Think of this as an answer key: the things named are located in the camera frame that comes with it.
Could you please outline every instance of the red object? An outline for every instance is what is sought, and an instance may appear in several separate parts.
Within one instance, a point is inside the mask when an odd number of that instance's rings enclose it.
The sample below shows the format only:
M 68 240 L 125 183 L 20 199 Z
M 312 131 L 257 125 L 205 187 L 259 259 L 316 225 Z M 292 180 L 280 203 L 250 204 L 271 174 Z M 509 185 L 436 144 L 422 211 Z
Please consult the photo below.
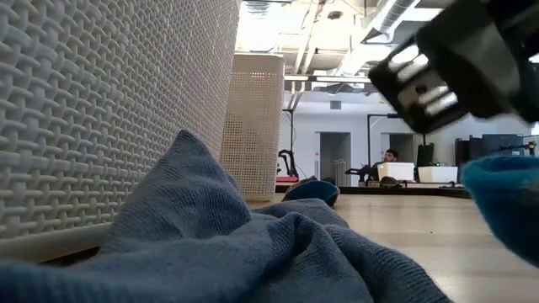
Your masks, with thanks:
M 297 182 L 296 177 L 277 177 L 277 182 Z

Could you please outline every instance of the wooden floor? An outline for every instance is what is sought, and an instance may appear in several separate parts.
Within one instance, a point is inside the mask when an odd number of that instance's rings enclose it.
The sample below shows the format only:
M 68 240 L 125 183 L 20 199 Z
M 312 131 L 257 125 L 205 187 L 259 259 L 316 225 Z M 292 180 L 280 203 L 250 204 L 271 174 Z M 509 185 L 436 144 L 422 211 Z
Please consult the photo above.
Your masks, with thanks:
M 492 236 L 471 200 L 341 195 L 335 210 L 354 231 L 421 264 L 455 302 L 539 302 L 539 269 Z

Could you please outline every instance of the black hair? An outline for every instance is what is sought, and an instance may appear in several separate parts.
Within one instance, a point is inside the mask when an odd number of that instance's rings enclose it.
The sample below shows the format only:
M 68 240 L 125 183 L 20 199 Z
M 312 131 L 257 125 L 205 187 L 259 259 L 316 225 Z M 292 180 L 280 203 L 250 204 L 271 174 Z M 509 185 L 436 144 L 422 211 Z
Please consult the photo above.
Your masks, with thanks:
M 398 158 L 398 152 L 393 149 L 388 149 L 386 152 L 389 152 L 390 154 L 393 154 L 394 157 Z

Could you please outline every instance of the exposed ceiling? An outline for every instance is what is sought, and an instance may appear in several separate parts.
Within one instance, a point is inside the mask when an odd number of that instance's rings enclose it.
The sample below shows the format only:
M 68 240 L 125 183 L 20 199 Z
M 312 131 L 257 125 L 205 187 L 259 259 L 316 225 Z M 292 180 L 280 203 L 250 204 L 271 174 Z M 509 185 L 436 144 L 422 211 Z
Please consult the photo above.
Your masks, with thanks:
M 384 45 L 391 50 L 450 3 L 451 0 L 420 1 L 406 11 L 392 39 L 383 41 Z M 358 33 L 379 4 L 377 0 L 293 0 L 284 5 L 243 1 L 236 50 L 279 54 L 286 61 L 287 74 L 320 75 L 335 71 L 363 40 Z M 368 72 L 372 64 L 385 56 L 383 52 L 362 52 L 358 72 Z M 305 92 L 296 110 L 329 111 L 329 101 L 340 100 L 342 113 L 391 111 L 387 104 L 380 103 L 379 94 L 372 94 L 375 91 L 371 85 L 365 85 L 354 93 Z

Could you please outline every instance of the perforated white panel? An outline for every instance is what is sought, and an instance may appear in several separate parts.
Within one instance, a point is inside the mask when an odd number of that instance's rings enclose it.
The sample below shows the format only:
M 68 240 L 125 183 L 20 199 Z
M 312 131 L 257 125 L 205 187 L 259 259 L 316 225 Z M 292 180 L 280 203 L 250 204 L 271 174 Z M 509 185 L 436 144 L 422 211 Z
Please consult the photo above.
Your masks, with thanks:
M 247 201 L 275 192 L 285 62 L 278 56 L 235 55 L 221 165 Z
M 218 156 L 237 16 L 236 0 L 2 0 L 0 257 L 111 222 L 180 129 Z

